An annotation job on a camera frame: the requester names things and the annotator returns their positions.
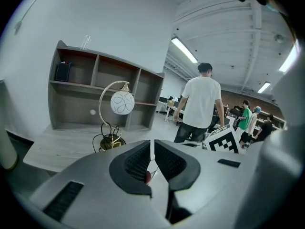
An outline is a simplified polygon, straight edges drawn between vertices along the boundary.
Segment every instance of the green shirt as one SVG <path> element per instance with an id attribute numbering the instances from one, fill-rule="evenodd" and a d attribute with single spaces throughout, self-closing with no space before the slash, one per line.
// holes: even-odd
<path id="1" fill-rule="evenodd" d="M 244 120 L 240 120 L 238 127 L 240 127 L 243 130 L 247 129 L 249 116 L 250 116 L 250 109 L 246 108 L 243 113 L 243 117 L 246 117 L 246 118 Z"/>

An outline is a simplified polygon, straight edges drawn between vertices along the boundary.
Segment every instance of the gray floor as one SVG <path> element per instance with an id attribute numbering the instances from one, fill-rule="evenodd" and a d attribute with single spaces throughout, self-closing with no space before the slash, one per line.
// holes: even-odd
<path id="1" fill-rule="evenodd" d="M 11 142 L 18 153 L 18 163 L 12 171 L 5 172 L 4 176 L 14 193 L 28 198 L 36 188 L 50 178 L 50 175 L 45 170 L 23 163 L 22 160 L 30 146 L 15 140 Z"/>

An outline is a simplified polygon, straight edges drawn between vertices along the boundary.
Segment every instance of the person in green shirt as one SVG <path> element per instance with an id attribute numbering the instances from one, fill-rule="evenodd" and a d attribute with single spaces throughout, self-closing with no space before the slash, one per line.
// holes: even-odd
<path id="1" fill-rule="evenodd" d="M 242 134 L 247 129 L 247 126 L 249 124 L 249 119 L 250 119 L 250 112 L 251 111 L 249 109 L 249 101 L 244 100 L 243 106 L 244 106 L 244 113 L 243 113 L 243 116 L 238 117 L 240 122 L 238 124 L 238 128 L 235 131 L 235 134 L 236 134 L 236 137 L 237 137 L 238 141 L 240 141 L 240 139 L 242 137 Z"/>

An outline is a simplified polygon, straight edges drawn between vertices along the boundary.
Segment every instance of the black hair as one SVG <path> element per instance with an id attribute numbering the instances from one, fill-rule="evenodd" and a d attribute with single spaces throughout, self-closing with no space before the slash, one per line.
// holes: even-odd
<path id="1" fill-rule="evenodd" d="M 269 120 L 273 120 L 273 114 L 269 114 L 267 115 L 267 117 L 269 118 Z"/>
<path id="2" fill-rule="evenodd" d="M 201 63 L 198 65 L 198 70 L 200 73 L 206 73 L 208 70 L 212 71 L 213 67 L 209 63 Z"/>
<path id="3" fill-rule="evenodd" d="M 243 104 L 248 105 L 249 106 L 249 101 L 248 100 L 244 100 Z"/>

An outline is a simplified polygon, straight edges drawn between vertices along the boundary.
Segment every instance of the lamp shade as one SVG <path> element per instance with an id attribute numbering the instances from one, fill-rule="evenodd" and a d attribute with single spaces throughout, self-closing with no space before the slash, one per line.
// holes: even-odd
<path id="1" fill-rule="evenodd" d="M 134 98 L 129 92 L 119 91 L 112 95 L 110 105 L 116 114 L 127 115 L 133 110 Z"/>

